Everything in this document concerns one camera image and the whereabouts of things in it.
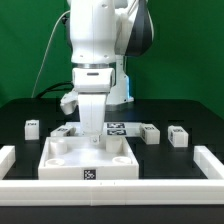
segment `white cable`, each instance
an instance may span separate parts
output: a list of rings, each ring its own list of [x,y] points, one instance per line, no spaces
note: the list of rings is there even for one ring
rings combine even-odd
[[[46,48],[46,51],[45,51],[45,54],[44,54],[44,58],[43,58],[43,61],[42,61],[40,70],[39,70],[38,75],[37,75],[37,78],[36,78],[36,82],[35,82],[35,85],[34,85],[34,88],[33,88],[32,96],[31,96],[32,98],[34,98],[34,94],[35,94],[35,91],[36,91],[36,87],[37,87],[37,84],[38,84],[40,75],[41,75],[41,73],[42,73],[42,70],[43,70],[43,67],[44,67],[44,64],[45,64],[45,61],[46,61],[46,58],[47,58],[47,55],[48,55],[48,51],[49,51],[49,48],[50,48],[50,45],[51,45],[51,42],[52,42],[54,33],[55,33],[55,31],[56,31],[56,28],[57,28],[59,22],[61,21],[61,19],[62,19],[66,14],[68,14],[68,13],[70,13],[70,10],[64,12],[64,13],[59,17],[59,19],[57,20],[57,22],[56,22],[55,25],[54,25],[54,28],[53,28],[53,30],[52,30],[50,39],[49,39],[49,41],[48,41],[48,45],[47,45],[47,48]]]
[[[126,8],[128,15],[131,14],[131,11],[134,9],[134,7],[136,6],[138,2],[139,0],[132,0],[132,2],[128,5],[128,7]]]
[[[124,73],[127,75],[127,57],[124,56]]]

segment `black table surface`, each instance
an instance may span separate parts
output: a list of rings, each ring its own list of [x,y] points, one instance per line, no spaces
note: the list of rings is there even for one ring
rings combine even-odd
[[[16,146],[16,162],[5,179],[37,179],[46,137],[66,122],[79,121],[78,109],[65,116],[58,99],[17,99],[0,108],[0,146]],[[25,141],[26,120],[40,121],[40,140]],[[142,122],[160,130],[160,144],[127,140],[139,162],[140,179],[205,179],[193,162],[195,145],[205,145],[224,161],[224,120],[191,100],[136,100],[128,108],[106,112],[106,122]],[[168,141],[168,127],[182,126],[189,134],[186,148]],[[223,223],[224,205],[1,207],[2,223]]]

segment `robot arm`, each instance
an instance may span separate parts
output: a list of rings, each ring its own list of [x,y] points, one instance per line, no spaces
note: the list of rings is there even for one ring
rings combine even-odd
[[[67,0],[70,5],[70,40],[73,83],[84,134],[98,142],[106,99],[115,85],[111,66],[116,55],[137,56],[152,43],[153,28],[146,0]],[[62,109],[71,113],[62,99]]]

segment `qr-like marker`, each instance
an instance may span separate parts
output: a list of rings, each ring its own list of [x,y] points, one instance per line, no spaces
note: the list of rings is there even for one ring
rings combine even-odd
[[[154,127],[145,127],[146,130],[155,130]]]
[[[125,128],[124,123],[108,123],[107,128]]]
[[[183,132],[183,130],[181,130],[181,129],[174,129],[173,131],[174,132]]]
[[[107,135],[127,135],[126,130],[107,130]]]
[[[96,170],[84,170],[84,180],[96,180]]]

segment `white box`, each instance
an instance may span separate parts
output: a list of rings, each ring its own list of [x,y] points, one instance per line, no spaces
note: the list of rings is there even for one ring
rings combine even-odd
[[[140,136],[147,145],[160,143],[160,131],[153,124],[141,124]]]
[[[25,140],[38,140],[39,136],[39,120],[29,120],[25,124]]]
[[[107,138],[102,136],[99,145],[90,144],[88,137],[47,138],[38,167],[39,179],[138,179],[139,165],[125,137],[120,137],[119,152],[106,150]]]
[[[169,126],[168,139],[174,147],[188,147],[188,133],[181,126]]]
[[[51,132],[51,137],[66,137],[66,136],[74,136],[75,135],[75,127],[71,125],[62,125],[56,130]]]

